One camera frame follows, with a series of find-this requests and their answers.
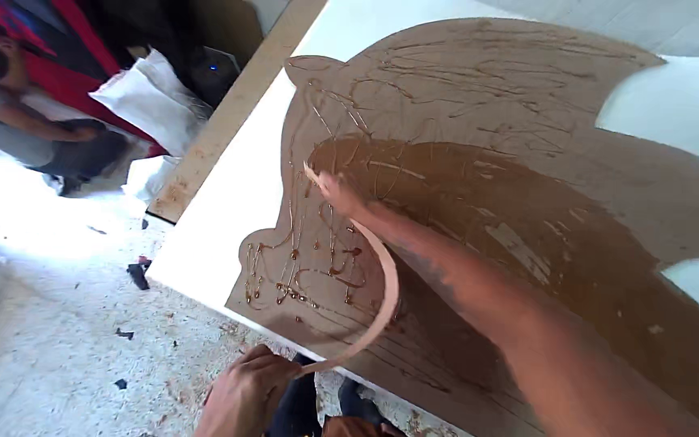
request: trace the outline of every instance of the thin wooden strip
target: thin wooden strip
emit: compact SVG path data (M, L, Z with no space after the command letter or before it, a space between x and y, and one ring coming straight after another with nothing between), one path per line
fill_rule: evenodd
M317 176L314 170L310 169L306 163L304 163L304 173L312 182L322 187L319 176ZM337 357L304 366L301 373L296 375L296 378L312 372L322 372L340 366L346 360L367 348L371 343L374 343L377 337L384 331L384 327L390 323L390 319L392 319L395 313L395 306L398 304L398 271L395 268L395 262L388 250L384 247L384 244L379 240L379 237L374 235L366 226L363 226L355 220L350 219L350 222L352 222L355 228L366 237L366 240L368 240L368 243L371 245L371 249L373 249L379 257L379 262L382 265L382 271L384 273L384 297L382 305L376 318L374 318L374 322L368 327L368 331L366 331L357 342L351 344Z

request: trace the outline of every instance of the tattoo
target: tattoo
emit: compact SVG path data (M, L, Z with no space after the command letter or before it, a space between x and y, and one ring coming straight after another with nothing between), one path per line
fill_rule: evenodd
M443 281L444 271L434 260L422 257L404 246L391 246L404 263L407 263L453 310L457 310L458 302L455 300L454 288Z

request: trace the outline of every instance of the forearm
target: forearm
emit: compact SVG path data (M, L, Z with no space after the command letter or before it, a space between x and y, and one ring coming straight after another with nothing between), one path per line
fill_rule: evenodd
M9 104L0 105L0 121L49 141L75 142L78 140L77 134L74 132L67 131L49 121L32 117L18 107Z
M380 202L354 217L390 244L455 312L502 346L518 337L519 322L537 307L524 283L479 253L397 214Z
M545 293L379 202L355 219L391 244L460 316L498 345L548 432L699 435L694 417Z
M29 76L20 55L9 58L7 74L0 79L0 85L16 96L23 94L29 87Z

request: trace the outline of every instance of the wooden plank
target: wooden plank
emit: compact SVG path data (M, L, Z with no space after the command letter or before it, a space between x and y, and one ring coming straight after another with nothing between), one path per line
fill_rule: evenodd
M148 212L176 223L327 0L292 0Z

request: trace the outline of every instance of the wooden board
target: wooden board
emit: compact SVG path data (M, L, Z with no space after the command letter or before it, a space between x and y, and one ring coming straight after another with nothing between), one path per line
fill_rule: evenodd
M291 0L148 212L176 223L326 0Z
M661 63L488 19L417 26L346 64L294 58L277 228L242 243L228 308L323 356L373 318L378 266L297 171L309 159L545 289L699 417L699 307L657 273L699 257L699 158L594 127L619 81ZM346 368L474 434L539 433L491 345L402 283L419 291Z

